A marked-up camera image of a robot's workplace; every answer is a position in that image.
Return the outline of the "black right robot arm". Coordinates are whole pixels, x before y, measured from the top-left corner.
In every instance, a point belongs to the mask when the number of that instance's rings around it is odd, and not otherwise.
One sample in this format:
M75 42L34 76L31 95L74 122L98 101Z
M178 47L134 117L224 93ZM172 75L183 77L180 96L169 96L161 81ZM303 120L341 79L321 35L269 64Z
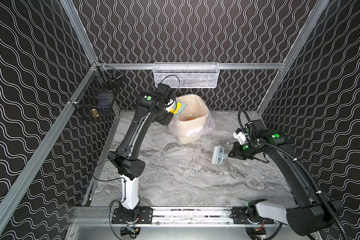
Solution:
M280 169L293 194L296 207L271 204L266 199L254 200L249 202L246 210L248 222L257 224L263 220L277 221L290 226L300 236L308 236L337 225L343 238L348 238L340 221L343 204L322 191L310 172L297 159L285 136L277 132L261 133L252 142L235 142L228 157L254 160L259 153L271 158Z

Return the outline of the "yellow paper scrap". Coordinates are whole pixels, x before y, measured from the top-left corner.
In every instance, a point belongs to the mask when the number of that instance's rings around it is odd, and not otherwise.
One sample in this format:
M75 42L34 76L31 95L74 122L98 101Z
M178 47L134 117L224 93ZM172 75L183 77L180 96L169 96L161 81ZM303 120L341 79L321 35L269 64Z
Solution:
M179 113L179 110L181 109L183 105L181 103L177 103L176 107L175 108L172 108L171 109L171 112L174 114L174 115L177 115Z

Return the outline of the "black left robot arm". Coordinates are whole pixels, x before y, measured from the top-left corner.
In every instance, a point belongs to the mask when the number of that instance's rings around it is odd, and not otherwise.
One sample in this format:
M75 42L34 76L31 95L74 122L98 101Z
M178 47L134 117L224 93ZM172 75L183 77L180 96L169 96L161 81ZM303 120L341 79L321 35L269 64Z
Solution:
M154 92L143 92L136 103L132 123L117 150L108 154L110 162L118 169L123 179L122 206L133 210L139 204L139 177L146 163L139 160L141 144L150 125L157 122L168 126L174 114L168 108L175 102L175 90L165 84L159 84Z

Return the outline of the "pale green hand brush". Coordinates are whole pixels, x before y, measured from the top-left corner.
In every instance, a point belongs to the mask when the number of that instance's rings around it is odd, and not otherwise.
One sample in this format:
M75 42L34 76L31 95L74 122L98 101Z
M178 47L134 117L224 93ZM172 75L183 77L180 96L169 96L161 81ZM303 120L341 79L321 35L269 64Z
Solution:
M224 159L226 159L227 157L228 157L228 154L225 153L224 148L222 146L216 146L216 147L214 147L212 164L213 165L221 165L223 163Z

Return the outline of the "pale green dustpan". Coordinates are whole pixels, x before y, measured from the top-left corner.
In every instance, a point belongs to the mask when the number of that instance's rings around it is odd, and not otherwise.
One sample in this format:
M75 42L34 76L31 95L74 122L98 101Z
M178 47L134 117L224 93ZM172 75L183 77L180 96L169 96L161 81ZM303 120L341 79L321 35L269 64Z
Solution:
M188 105L186 103L175 101L171 106L170 112L175 116L181 115Z

